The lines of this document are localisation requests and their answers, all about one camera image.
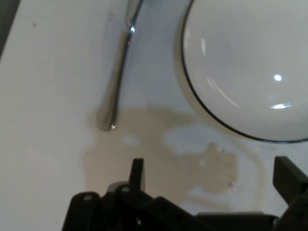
white bowl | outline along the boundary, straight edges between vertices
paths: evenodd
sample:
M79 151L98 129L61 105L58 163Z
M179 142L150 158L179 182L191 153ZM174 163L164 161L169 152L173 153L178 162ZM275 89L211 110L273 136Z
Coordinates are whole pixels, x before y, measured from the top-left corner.
M254 139L308 138L307 9L307 0L194 1L183 60L213 117Z

brown stain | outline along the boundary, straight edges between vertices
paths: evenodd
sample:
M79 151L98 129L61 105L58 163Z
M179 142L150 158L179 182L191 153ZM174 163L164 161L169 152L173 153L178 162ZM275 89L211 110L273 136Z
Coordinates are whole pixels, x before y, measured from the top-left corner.
M189 192L197 186L218 195L227 192L229 182L234 184L238 179L237 154L220 151L213 142L203 152L176 157L163 141L166 132L197 122L195 117L168 108L130 108L120 111L117 127L111 132L98 130L95 121L92 114L90 124L97 141L83 157L88 190L103 195L111 183L127 180L132 159L142 157L150 195L164 196L178 205L198 201L198 205L231 211L226 203L195 198ZM122 141L127 136L138 142L125 144Z
M186 101L189 103L189 105L194 109L194 111L199 115L199 117L208 125L218 130L220 133L226 135L226 138L229 139L239 150L241 150L247 157L254 163L254 165L257 168L257 190L256 194L254 195L253 199L253 205L252 210L261 210L262 204L264 202L265 198L265 190L266 190L266 184L267 184L267 172L266 168L262 164L258 154L255 152L249 150L246 145L244 145L241 141L248 141L249 138L239 135L238 133L226 128L221 123L219 123L217 120L215 120L208 112L205 111L205 109L201 106L201 104L198 102L197 98L193 94L192 89L189 86L183 61L182 61L182 53L181 53L181 36L182 36L182 29L184 24L185 17L182 17L182 20L179 22L177 33L174 38L174 47L173 47L173 60L174 60L174 69L177 77L177 81L179 84L179 87L186 99ZM264 147L267 145L264 145L262 142L260 143L260 147ZM276 148L274 146L268 147L270 150L275 150Z
M187 166L186 178L194 178L197 174L202 176L196 183L204 192L225 193L239 177L238 155L220 151L215 142L210 143L204 153L185 155L178 160Z

white surface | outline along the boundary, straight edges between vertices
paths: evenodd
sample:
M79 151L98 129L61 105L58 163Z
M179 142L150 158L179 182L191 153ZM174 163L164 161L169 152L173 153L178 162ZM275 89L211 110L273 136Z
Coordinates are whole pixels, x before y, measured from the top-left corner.
M270 141L308 138L308 1L197 0L185 28L185 63L221 121Z
M146 191L189 212L286 208L271 183L275 155L308 173L307 143L231 133L194 98L180 61L189 1L145 0L124 71L117 128L94 125L124 0L22 1L0 63L0 224L60 230L71 197L127 180L144 157Z

black object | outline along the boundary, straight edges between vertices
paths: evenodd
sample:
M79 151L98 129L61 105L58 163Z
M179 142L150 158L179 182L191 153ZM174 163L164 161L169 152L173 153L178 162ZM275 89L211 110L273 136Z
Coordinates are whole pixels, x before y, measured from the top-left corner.
M63 231L308 231L307 179L287 157L276 157L273 183L290 205L281 218L263 213L192 216L143 192L143 159L134 159L128 184L102 198L95 192L72 198Z
M20 0L0 0L0 58Z

